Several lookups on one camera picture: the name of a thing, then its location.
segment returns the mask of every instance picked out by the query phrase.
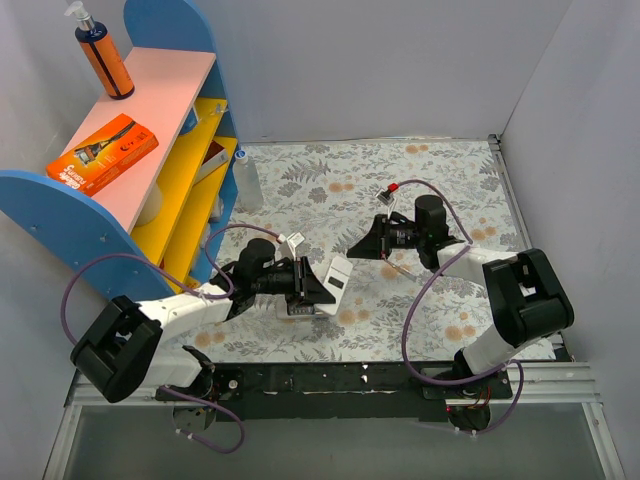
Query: plastic water bottle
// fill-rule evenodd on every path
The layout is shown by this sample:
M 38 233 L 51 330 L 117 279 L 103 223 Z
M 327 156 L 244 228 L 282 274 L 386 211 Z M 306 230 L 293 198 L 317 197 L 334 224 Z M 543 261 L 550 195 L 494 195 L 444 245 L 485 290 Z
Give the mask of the plastic water bottle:
M 233 177 L 236 179 L 238 187 L 238 201 L 245 211 L 256 212 L 264 204 L 256 164 L 247 157 L 244 150 L 238 150 L 235 159 Z

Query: white pump head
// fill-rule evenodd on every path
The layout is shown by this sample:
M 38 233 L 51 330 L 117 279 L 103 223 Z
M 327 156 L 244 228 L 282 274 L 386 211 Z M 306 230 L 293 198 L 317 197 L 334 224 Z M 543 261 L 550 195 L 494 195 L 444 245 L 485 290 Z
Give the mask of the white pump head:
M 89 15 L 87 9 L 84 8 L 84 5 L 80 1 L 73 2 L 69 5 L 69 8 L 64 12 L 67 17 L 74 15 L 76 17 L 76 22 L 78 22 L 78 26 L 81 30 L 91 30 L 95 27 L 95 22 L 93 21 L 93 17 Z

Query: floral tablecloth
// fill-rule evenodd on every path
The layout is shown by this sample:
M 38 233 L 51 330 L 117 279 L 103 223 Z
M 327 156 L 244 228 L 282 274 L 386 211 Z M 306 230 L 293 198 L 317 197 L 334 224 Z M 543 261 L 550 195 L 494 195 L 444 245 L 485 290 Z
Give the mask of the floral tablecloth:
M 478 245 L 522 249 L 486 142 L 273 145 L 246 151 L 257 162 L 265 206 L 254 214 L 236 206 L 232 222 L 285 235 L 301 232 L 306 241 L 298 253 L 309 257 L 320 279 L 331 259 L 344 254 L 369 230 L 374 214 L 384 211 L 373 198 L 380 187 L 410 178 L 438 186 Z M 413 199 L 424 193 L 429 193 L 424 187 L 400 189 L 396 210 L 413 218 Z M 449 224 L 460 236 L 450 216 Z M 237 258 L 254 236 L 252 230 L 228 231 L 220 263 Z M 399 361 L 406 312 L 431 273 L 413 251 L 396 250 L 391 261 L 417 275 L 417 281 L 382 261 L 355 260 L 340 310 L 329 320 L 279 320 L 274 297 L 264 296 L 240 317 L 189 332 L 179 343 L 195 345 L 217 362 Z M 414 316 L 410 356 L 452 359 L 490 323 L 483 288 L 441 278 Z M 547 341 L 520 356 L 554 358 Z

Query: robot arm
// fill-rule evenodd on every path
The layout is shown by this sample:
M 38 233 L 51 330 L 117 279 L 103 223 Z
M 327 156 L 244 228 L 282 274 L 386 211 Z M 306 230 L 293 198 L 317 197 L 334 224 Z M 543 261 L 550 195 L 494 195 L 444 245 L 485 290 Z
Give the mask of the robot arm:
M 242 314 L 254 304 L 257 294 L 284 295 L 291 316 L 329 316 L 337 311 L 351 263 L 334 258 L 320 282 L 309 260 L 295 255 L 300 240 L 293 237 L 283 244 L 285 256 L 278 261 L 271 242 L 250 240 L 238 260 L 222 268 L 234 284 L 229 298 L 205 297 L 228 291 L 227 282 L 217 275 L 197 289 L 201 296 L 183 293 L 139 303 L 126 296 L 112 299 L 74 347 L 71 361 L 111 403 L 139 387 L 161 385 L 199 398 L 208 395 L 212 385 L 209 359 L 193 347 L 169 349 L 163 343 Z
M 449 234 L 440 197 L 423 195 L 415 200 L 415 221 L 397 212 L 376 215 L 369 233 L 347 257 L 386 260 L 394 248 L 416 249 L 422 265 L 435 272 L 464 247 Z M 457 378 L 501 365 L 531 343 L 573 324 L 571 304 L 541 250 L 513 253 L 471 247 L 445 275 L 485 287 L 494 321 L 455 355 Z

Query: orange box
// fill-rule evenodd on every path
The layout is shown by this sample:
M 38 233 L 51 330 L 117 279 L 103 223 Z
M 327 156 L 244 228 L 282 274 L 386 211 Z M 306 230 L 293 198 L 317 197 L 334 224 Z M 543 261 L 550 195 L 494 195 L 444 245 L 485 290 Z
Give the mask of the orange box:
M 91 197 L 157 146 L 153 133 L 121 113 L 47 165 L 47 175 Z

